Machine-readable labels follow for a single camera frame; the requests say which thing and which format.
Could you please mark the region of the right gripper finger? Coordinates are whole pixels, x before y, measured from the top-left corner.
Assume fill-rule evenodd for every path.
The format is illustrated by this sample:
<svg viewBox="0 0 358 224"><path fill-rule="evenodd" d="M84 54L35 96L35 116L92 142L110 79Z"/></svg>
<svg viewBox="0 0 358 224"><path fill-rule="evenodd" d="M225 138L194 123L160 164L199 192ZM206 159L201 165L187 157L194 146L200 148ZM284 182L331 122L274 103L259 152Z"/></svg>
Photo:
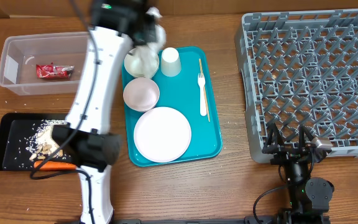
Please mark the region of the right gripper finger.
<svg viewBox="0 0 358 224"><path fill-rule="evenodd" d="M283 137L275 123L267 127L268 134L264 146L283 146Z"/></svg>
<svg viewBox="0 0 358 224"><path fill-rule="evenodd" d="M299 132L298 133L298 136L299 136L298 145L299 146L306 146L307 142L311 142L313 140L313 135L310 133L310 131L304 125L299 125L298 132Z"/></svg>

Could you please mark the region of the white napkin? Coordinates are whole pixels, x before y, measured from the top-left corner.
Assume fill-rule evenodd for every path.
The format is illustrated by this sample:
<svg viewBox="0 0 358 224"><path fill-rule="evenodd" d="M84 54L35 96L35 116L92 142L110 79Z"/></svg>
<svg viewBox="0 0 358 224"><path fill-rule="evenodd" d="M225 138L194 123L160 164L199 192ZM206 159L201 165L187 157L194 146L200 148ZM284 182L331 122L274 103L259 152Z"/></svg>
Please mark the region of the white napkin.
<svg viewBox="0 0 358 224"><path fill-rule="evenodd" d="M165 29L161 25L158 24L162 15L160 14L160 11L156 7L151 7L147 11L147 14L153 15L155 17L155 19L157 20L157 24L155 25L156 33L157 33L157 41L148 43L143 46L138 46L138 47L147 47L150 50L153 50L158 55L159 51L163 48L163 46L166 43Z"/></svg>

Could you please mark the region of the red snack wrapper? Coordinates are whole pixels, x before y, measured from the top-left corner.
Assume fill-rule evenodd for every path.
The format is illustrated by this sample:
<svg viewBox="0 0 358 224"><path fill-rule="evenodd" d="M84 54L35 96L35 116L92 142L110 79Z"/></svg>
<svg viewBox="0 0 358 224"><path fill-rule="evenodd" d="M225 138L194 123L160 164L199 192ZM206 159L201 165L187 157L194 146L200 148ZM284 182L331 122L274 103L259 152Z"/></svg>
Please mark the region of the red snack wrapper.
<svg viewBox="0 0 358 224"><path fill-rule="evenodd" d="M70 78L75 67L72 65L36 65L37 77L41 79Z"/></svg>

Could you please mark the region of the rice and peanut scraps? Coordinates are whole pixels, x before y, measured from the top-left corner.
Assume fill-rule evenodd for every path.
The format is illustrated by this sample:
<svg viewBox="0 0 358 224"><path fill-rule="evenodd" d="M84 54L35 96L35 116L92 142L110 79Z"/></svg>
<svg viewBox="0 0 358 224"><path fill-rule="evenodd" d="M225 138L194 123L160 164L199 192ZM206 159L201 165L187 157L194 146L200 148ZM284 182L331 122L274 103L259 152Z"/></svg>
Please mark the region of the rice and peanut scraps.
<svg viewBox="0 0 358 224"><path fill-rule="evenodd" d="M53 154L59 145L52 139L55 125L66 124L60 119L15 120L9 131L6 152L15 160L43 160Z"/></svg>

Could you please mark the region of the orange carrot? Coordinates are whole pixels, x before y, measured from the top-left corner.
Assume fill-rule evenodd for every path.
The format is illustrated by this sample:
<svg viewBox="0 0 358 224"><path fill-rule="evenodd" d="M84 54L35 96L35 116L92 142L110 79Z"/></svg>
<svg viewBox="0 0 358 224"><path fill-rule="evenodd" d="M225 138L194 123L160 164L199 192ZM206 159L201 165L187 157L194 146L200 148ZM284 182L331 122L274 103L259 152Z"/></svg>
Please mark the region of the orange carrot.
<svg viewBox="0 0 358 224"><path fill-rule="evenodd" d="M60 170L75 170L76 165L66 162L48 161L45 163L40 170L41 171L60 171Z"/></svg>

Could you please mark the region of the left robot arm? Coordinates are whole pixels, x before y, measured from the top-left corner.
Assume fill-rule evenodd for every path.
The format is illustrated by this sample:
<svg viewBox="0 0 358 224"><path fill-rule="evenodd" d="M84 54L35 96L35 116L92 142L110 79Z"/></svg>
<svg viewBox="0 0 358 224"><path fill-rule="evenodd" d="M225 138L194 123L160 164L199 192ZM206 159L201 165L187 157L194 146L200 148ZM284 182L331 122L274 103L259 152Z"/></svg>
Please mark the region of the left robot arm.
<svg viewBox="0 0 358 224"><path fill-rule="evenodd" d="M129 51L157 42L157 17L158 10L148 1L94 1L91 20L84 24L88 40L80 84L66 123L52 131L80 178L79 223L114 221L110 178L122 139L109 132L111 107Z"/></svg>

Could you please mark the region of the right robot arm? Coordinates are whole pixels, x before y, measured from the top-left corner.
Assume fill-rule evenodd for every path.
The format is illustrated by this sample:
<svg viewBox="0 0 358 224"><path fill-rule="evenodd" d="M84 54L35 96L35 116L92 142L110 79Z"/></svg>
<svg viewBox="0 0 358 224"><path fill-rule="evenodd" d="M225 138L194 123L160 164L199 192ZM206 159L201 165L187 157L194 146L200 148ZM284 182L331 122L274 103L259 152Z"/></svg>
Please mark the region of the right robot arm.
<svg viewBox="0 0 358 224"><path fill-rule="evenodd" d="M254 202L253 215L257 223L262 223L256 214L259 200L281 189L288 190L290 208L281 208L266 223L329 223L325 215L334 193L334 185L323 178L312 177L314 165L331 153L333 144L328 138L313 136L301 125L298 130L299 141L294 146L286 146L276 124L268 127L267 140L262 152L271 154L271 165L277 165L284 172L279 176L284 185L261 194Z"/></svg>

